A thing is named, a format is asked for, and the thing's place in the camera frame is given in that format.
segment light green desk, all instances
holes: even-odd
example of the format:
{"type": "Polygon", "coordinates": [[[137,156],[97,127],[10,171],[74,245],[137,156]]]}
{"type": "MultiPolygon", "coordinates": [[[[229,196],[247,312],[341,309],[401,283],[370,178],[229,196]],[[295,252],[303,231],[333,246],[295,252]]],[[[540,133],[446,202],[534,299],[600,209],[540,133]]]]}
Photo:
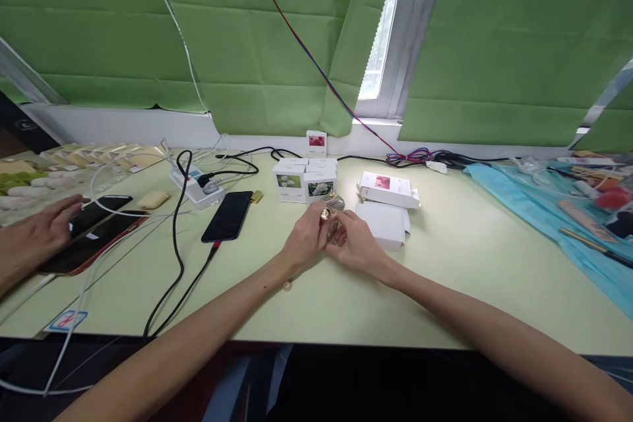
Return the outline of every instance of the light green desk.
{"type": "MultiPolygon", "coordinates": [[[[304,204],[279,203],[267,154],[253,157],[260,173],[231,183],[229,191],[261,190],[239,239],[222,243],[172,324],[236,284],[277,253],[304,204]]],[[[150,189],[172,194],[156,212],[170,212],[177,190],[158,164],[109,193],[140,197],[150,189]]],[[[443,285],[486,301],[583,354],[633,356],[633,321],[603,295],[562,253],[459,171],[441,175],[423,167],[402,170],[348,159],[339,163],[338,190],[354,209],[355,183],[364,170],[408,178],[422,208],[412,210],[412,233],[392,256],[443,285]]],[[[157,321],[171,311],[199,271],[210,245],[200,242],[217,208],[191,203],[178,217],[185,275],[157,321]]],[[[102,262],[86,293],[89,317],[79,333],[141,335],[146,319],[177,275],[171,219],[146,236],[128,239],[102,262]]],[[[58,278],[0,326],[0,336],[32,337],[75,299],[84,276],[58,278]]],[[[305,272],[289,292],[272,296],[236,333],[236,340],[464,348],[429,313],[406,297],[353,274],[328,258],[305,272]]]]}

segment black smartphone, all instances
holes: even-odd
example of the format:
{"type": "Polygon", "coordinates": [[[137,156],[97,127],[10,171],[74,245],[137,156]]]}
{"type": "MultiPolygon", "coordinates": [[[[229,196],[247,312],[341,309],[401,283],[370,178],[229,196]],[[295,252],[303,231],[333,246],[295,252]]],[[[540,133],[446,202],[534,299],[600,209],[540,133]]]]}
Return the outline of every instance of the black smartphone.
{"type": "Polygon", "coordinates": [[[252,191],[228,193],[220,203],[220,207],[211,219],[206,231],[202,234],[202,242],[236,239],[244,223],[244,218],[246,218],[246,211],[249,209],[252,196],[252,191]]]}
{"type": "MultiPolygon", "coordinates": [[[[97,201],[103,204],[106,208],[118,211],[118,209],[124,207],[127,203],[132,201],[131,196],[121,195],[107,195],[102,196],[97,201]]],[[[81,208],[81,211],[71,219],[69,228],[71,231],[71,238],[88,231],[95,224],[103,221],[112,213],[100,208],[95,202],[91,202],[87,206],[81,208]]]]}
{"type": "Polygon", "coordinates": [[[49,259],[38,268],[42,274],[76,275],[86,270],[99,255],[116,239],[134,230],[149,213],[130,211],[134,216],[117,214],[92,232],[80,237],[66,249],[49,259]]]}

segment red flower picture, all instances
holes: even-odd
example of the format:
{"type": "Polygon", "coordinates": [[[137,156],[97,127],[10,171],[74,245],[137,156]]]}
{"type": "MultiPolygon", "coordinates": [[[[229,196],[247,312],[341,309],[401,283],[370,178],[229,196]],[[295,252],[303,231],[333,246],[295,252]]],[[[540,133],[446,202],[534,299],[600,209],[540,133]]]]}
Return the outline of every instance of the red flower picture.
{"type": "Polygon", "coordinates": [[[391,184],[391,178],[384,177],[382,175],[376,176],[376,188],[389,189],[390,184],[391,184]]]}
{"type": "Polygon", "coordinates": [[[325,137],[320,135],[309,135],[310,146],[325,146],[325,137]]]}

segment white wall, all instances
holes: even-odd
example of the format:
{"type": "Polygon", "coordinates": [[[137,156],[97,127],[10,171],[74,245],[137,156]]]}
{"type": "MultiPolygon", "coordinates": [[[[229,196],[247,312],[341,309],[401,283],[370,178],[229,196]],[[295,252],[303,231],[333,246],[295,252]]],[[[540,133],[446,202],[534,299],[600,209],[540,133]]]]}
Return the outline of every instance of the white wall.
{"type": "MultiPolygon", "coordinates": [[[[206,115],[157,109],[100,109],[38,104],[24,105],[22,109],[60,143],[158,144],[165,137],[173,147],[204,148],[212,146],[219,137],[213,121],[206,115]]],[[[555,158],[570,154],[566,147],[401,142],[398,140],[400,125],[397,122],[385,119],[368,119],[365,122],[404,154],[422,146],[429,150],[447,149],[474,158],[527,155],[555,158]]],[[[230,140],[232,150],[250,150],[270,145],[286,148],[298,154],[307,151],[305,137],[232,135],[230,140]]],[[[386,145],[356,122],[352,125],[349,135],[341,138],[328,137],[328,153],[331,155],[382,157],[389,152],[391,150],[386,145]]]]}

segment power strip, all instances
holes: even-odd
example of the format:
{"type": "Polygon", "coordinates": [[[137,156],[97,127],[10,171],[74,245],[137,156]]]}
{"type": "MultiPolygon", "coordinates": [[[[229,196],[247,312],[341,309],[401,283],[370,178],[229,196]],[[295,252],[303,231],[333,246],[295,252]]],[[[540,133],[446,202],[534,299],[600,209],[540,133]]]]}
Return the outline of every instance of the power strip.
{"type": "MultiPolygon", "coordinates": [[[[195,165],[191,165],[189,167],[187,188],[185,189],[187,198],[189,198],[189,200],[199,210],[208,208],[212,204],[219,203],[226,196],[226,191],[221,186],[218,186],[218,189],[216,189],[213,193],[205,193],[196,180],[196,178],[202,174],[203,173],[199,170],[199,168],[195,165]]],[[[169,176],[178,189],[181,190],[183,188],[183,174],[178,169],[173,169],[170,171],[169,176]]]]}

